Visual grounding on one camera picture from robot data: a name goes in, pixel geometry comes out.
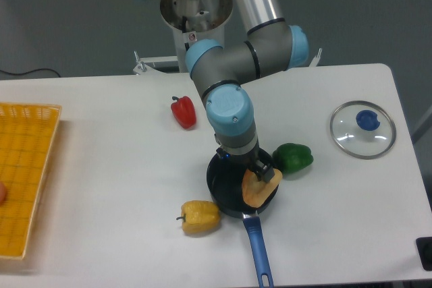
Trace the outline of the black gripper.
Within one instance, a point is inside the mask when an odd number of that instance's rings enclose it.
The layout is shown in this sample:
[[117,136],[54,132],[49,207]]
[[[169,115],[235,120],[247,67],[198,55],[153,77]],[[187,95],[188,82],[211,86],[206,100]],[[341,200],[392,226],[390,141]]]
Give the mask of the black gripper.
[[258,138],[253,138],[247,145],[238,148],[221,145],[216,150],[216,155],[224,162],[248,167],[248,169],[256,175],[258,181],[269,183],[274,177],[273,165],[270,162],[258,160]]

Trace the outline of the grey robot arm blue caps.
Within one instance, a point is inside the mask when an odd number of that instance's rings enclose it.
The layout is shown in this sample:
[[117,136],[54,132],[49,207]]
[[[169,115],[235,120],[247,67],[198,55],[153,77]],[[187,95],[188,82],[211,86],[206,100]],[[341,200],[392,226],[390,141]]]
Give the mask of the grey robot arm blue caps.
[[161,0],[160,11],[220,152],[269,181],[275,172],[259,155],[252,103],[242,85],[302,65],[305,33],[287,25],[277,0]]

